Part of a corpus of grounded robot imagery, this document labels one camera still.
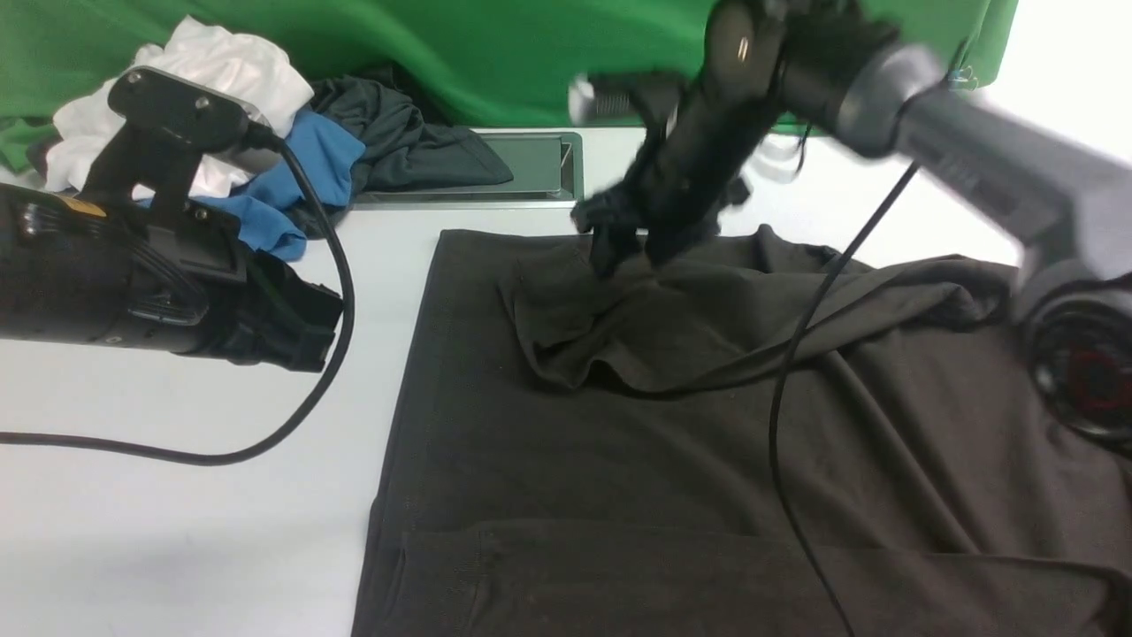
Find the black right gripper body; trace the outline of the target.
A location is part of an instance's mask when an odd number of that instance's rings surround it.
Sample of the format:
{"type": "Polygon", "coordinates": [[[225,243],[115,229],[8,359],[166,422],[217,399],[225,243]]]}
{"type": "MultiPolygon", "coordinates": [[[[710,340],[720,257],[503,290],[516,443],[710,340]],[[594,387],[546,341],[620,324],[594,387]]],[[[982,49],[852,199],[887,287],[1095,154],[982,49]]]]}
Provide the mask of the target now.
{"type": "Polygon", "coordinates": [[[589,262],[607,279],[644,255],[664,265],[717,233],[753,149],[777,124],[787,11],[775,1],[720,1],[705,28],[702,68],[654,127],[621,179],[571,210],[591,236],[589,262]]]}

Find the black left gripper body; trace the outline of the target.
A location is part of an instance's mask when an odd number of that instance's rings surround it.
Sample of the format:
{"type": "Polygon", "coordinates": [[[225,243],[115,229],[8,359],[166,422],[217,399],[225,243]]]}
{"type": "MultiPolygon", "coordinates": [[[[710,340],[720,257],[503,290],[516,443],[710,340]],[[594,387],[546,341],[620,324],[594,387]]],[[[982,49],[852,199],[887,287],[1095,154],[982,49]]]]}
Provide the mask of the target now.
{"type": "Polygon", "coordinates": [[[201,286],[209,307],[194,326],[149,324],[146,348],[234,365],[324,370],[344,310],[334,291],[246,246],[237,226],[147,226],[147,238],[201,286]]]}

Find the gray right robot arm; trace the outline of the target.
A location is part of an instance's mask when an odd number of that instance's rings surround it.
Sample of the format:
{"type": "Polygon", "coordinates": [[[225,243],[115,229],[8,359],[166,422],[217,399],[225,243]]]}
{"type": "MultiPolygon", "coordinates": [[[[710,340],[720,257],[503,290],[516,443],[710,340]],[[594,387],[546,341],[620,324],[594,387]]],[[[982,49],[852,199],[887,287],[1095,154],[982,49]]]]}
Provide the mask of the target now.
{"type": "Polygon", "coordinates": [[[949,69],[854,1],[719,1],[698,74],[578,75],[574,124],[638,117],[625,177],[575,206],[591,262],[663,265],[718,231],[741,165],[784,114],[858,157],[902,156],[1022,246],[1012,315],[1060,422],[1129,445],[1127,165],[1004,117],[949,86],[949,69]]]}

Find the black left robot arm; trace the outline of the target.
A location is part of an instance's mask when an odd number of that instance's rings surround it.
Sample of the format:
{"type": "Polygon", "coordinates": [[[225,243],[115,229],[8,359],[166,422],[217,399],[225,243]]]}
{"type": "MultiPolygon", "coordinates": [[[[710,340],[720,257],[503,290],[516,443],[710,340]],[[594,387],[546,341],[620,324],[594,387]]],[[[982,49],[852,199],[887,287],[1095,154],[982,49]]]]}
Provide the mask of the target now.
{"type": "Polygon", "coordinates": [[[239,222],[186,203],[177,229],[146,207],[3,186],[3,338],[170,352],[320,372],[345,304],[239,222]]]}

